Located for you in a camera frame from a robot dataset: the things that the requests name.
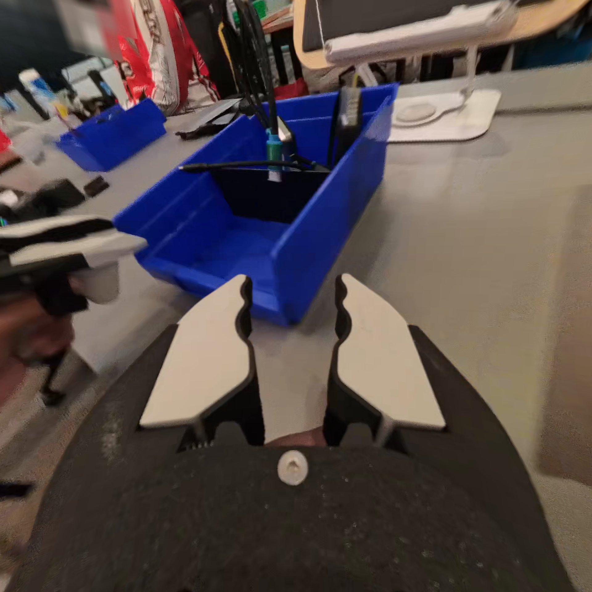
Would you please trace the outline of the wood framed black board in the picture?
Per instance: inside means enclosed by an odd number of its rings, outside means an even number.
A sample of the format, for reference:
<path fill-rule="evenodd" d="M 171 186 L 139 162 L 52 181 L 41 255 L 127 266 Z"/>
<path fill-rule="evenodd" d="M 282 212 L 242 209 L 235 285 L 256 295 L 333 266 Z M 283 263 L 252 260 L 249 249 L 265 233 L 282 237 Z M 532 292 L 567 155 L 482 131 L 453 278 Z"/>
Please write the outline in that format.
<path fill-rule="evenodd" d="M 537 37 L 589 1 L 295 1 L 297 55 L 311 69 L 450 53 Z"/>

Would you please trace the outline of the blue storage bin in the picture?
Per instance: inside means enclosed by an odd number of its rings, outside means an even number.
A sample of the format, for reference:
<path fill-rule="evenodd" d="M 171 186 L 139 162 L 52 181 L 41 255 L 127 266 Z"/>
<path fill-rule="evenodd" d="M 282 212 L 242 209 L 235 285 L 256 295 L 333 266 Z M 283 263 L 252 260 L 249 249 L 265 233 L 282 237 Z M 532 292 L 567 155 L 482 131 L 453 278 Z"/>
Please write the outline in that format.
<path fill-rule="evenodd" d="M 397 84 L 361 90 L 362 130 L 291 224 L 236 217 L 210 172 L 178 167 L 114 218 L 147 241 L 138 263 L 196 297 L 239 274 L 253 284 L 252 314 L 299 323 L 384 175 Z"/>
<path fill-rule="evenodd" d="M 166 116 L 151 100 L 108 108 L 60 136 L 56 148 L 86 172 L 109 172 L 166 134 Z"/>

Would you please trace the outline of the person's left hand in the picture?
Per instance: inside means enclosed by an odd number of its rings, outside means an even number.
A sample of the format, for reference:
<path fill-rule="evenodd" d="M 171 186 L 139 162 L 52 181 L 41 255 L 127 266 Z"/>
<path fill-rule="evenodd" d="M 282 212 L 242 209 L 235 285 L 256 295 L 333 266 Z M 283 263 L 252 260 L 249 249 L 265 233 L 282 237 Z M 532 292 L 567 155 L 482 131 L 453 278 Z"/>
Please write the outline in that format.
<path fill-rule="evenodd" d="M 68 348 L 74 331 L 70 316 L 54 317 L 33 295 L 1 303 L 1 372 L 13 370 L 21 359 L 46 358 Z"/>

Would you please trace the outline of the white tablet stand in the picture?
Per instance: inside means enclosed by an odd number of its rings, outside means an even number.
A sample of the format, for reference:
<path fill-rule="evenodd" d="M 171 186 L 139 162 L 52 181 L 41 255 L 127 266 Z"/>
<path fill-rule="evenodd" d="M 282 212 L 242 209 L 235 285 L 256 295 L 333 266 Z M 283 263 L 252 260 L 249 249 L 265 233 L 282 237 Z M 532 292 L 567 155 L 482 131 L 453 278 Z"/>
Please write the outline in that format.
<path fill-rule="evenodd" d="M 368 33 L 325 35 L 319 1 L 315 2 L 323 52 L 335 65 L 368 63 L 389 54 L 419 57 L 420 50 L 447 45 L 466 50 L 467 72 L 459 91 L 397 98 L 389 143 L 464 142 L 490 128 L 501 93 L 475 90 L 478 46 L 490 34 L 505 33 L 517 19 L 517 1 L 457 4 L 448 13 Z"/>

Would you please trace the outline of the black bag yellow trim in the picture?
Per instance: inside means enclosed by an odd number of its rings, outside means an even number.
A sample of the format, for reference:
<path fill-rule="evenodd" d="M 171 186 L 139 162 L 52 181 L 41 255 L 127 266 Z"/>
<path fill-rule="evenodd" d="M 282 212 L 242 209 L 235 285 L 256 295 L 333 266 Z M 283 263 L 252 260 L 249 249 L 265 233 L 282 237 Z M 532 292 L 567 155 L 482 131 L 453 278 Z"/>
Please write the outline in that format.
<path fill-rule="evenodd" d="M 267 14 L 266 1 L 175 1 L 221 99 L 260 106 L 309 93 L 295 53 L 292 24 L 274 30 L 286 6 Z"/>

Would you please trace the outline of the white HDMI splitter adapter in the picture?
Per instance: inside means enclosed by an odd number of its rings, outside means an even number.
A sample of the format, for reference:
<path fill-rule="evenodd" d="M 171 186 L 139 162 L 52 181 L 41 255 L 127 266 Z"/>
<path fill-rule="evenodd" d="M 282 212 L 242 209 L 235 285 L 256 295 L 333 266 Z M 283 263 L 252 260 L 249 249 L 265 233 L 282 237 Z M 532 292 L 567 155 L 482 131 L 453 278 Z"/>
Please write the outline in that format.
<path fill-rule="evenodd" d="M 362 130 L 363 100 L 360 88 L 344 86 L 338 92 L 331 115 L 329 144 L 326 163 L 323 165 L 291 153 L 284 156 L 284 148 L 288 144 L 280 136 L 267 131 L 267 157 L 264 160 L 230 161 L 219 163 L 192 163 L 181 165 L 178 169 L 189 174 L 199 174 L 222 169 L 267 169 L 270 180 L 281 180 L 281 171 L 293 169 L 300 172 L 330 172 L 338 164 L 344 154 L 354 144 Z"/>

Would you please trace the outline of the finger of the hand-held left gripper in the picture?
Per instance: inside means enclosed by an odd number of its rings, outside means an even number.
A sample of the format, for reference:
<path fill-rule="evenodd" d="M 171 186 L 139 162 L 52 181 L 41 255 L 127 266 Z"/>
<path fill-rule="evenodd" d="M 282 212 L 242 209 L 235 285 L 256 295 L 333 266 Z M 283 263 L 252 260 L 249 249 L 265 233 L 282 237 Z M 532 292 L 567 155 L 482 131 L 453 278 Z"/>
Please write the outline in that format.
<path fill-rule="evenodd" d="M 92 233 L 84 238 L 38 243 L 9 255 L 18 272 L 57 272 L 61 263 L 76 291 L 95 304 L 108 304 L 120 293 L 119 261 L 147 247 L 147 241 L 118 230 Z"/>
<path fill-rule="evenodd" d="M 57 216 L 25 221 L 1 227 L 1 252 L 17 252 L 44 243 L 75 241 L 114 228 L 111 220 L 93 216 Z"/>

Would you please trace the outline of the person in red white jacket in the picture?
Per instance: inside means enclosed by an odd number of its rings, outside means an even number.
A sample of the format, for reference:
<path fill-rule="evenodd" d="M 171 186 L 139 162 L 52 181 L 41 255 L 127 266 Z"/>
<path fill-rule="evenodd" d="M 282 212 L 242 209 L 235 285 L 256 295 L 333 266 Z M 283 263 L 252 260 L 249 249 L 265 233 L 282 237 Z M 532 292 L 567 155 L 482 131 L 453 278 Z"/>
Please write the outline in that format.
<path fill-rule="evenodd" d="M 174 1 L 124 1 L 134 32 L 119 35 L 117 62 L 132 104 L 148 98 L 166 117 L 220 100 L 210 72 Z"/>

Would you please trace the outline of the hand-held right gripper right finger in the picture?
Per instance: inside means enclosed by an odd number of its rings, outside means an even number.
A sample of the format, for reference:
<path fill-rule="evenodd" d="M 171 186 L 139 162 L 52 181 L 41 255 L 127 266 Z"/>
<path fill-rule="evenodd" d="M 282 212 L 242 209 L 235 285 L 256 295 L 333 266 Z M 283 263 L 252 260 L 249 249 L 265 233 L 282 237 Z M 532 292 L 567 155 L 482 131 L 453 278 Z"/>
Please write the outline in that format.
<path fill-rule="evenodd" d="M 440 433 L 446 421 L 404 317 L 349 273 L 336 278 L 335 333 L 323 437 L 341 445 L 351 425 L 387 445 L 400 429 Z"/>

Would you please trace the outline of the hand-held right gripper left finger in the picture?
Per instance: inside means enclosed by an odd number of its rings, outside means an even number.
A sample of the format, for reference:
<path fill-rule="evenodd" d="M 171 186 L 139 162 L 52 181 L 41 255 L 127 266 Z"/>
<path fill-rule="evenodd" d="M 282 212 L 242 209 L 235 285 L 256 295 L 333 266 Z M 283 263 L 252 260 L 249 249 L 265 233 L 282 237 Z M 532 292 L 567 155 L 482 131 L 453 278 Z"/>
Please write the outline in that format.
<path fill-rule="evenodd" d="M 199 443 L 236 423 L 249 445 L 265 426 L 255 352 L 249 340 L 252 280 L 236 275 L 200 300 L 176 330 L 139 420 L 142 429 L 189 426 Z"/>

